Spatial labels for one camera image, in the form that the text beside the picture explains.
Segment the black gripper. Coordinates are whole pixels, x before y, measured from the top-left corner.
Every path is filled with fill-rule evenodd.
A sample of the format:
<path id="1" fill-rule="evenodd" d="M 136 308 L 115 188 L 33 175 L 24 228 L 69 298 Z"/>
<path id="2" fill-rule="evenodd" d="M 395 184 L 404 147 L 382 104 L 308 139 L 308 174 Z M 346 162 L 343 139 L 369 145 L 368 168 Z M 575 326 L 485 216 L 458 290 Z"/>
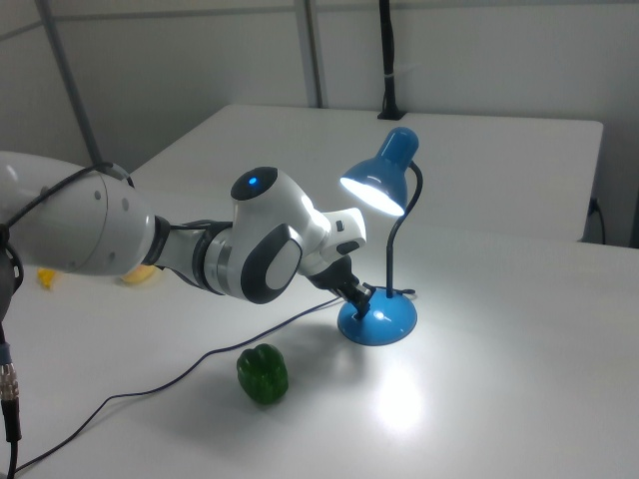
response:
<path id="1" fill-rule="evenodd" d="M 333 262 L 324 271 L 309 276 L 309 281 L 318 289 L 329 290 L 343 298 L 350 298 L 354 319 L 363 319 L 368 313 L 368 303 L 375 293 L 375 287 L 365 282 L 356 284 L 352 273 L 351 259 L 345 255 Z"/>

